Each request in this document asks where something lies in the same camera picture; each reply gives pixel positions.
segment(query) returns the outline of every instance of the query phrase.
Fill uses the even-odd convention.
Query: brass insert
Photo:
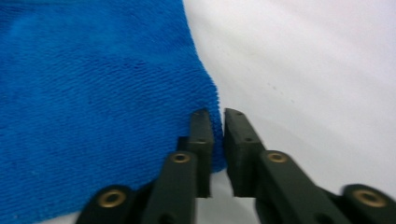
[[[172,161],[177,162],[177,163],[183,163],[183,162],[187,162],[189,160],[190,160],[190,156],[183,154],[183,153],[175,154],[172,157]]]
[[[381,195],[368,189],[357,189],[353,192],[353,196],[358,199],[359,202],[371,207],[387,206],[387,201]]]
[[[112,189],[102,194],[98,200],[99,205],[105,208],[116,207],[122,204],[126,199],[125,193],[118,189]]]
[[[285,162],[288,160],[288,157],[286,155],[273,152],[267,155],[268,160],[273,161],[273,162]]]

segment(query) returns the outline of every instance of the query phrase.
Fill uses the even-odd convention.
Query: blue towel
[[[217,89],[181,0],[0,0],[0,223],[80,210],[156,178]]]

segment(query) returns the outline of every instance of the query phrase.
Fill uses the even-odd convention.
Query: white surface
[[[394,1],[184,2],[222,108],[245,112],[267,147],[289,153],[323,188],[362,183],[396,198]],[[224,174],[212,185],[198,224],[257,223],[252,201],[233,199]]]

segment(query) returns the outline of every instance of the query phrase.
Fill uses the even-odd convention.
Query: brass screw
[[[359,202],[371,207],[387,206],[387,201],[381,197],[381,195],[368,189],[357,189],[353,192],[353,196],[358,199]]]
[[[273,162],[286,162],[288,160],[288,157],[286,157],[284,154],[273,152],[267,155],[268,160],[273,161]]]
[[[109,198],[111,196],[115,196],[116,199],[110,201]],[[124,192],[118,189],[112,189],[104,194],[102,194],[98,200],[99,205],[105,208],[112,208],[122,204],[126,199],[126,195]]]

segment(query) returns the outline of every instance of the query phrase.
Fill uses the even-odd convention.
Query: black plastic part
[[[396,202],[383,192],[368,186],[346,186],[338,205],[353,223],[396,223]]]
[[[256,209],[262,223],[276,223],[261,210],[267,204],[283,224],[351,223],[287,154],[264,151],[259,168],[263,191],[257,196]]]
[[[142,224],[195,222],[196,157],[187,151],[169,155],[155,182]]]
[[[212,172],[212,151],[215,140],[209,113],[205,109],[197,110],[191,114],[190,137],[187,148],[197,157],[197,197],[210,197],[210,174]]]
[[[84,207],[76,224],[124,224],[136,194],[125,186],[99,190]]]
[[[225,110],[223,146],[233,195],[255,197],[259,179],[255,167],[265,147],[247,117],[240,111]]]

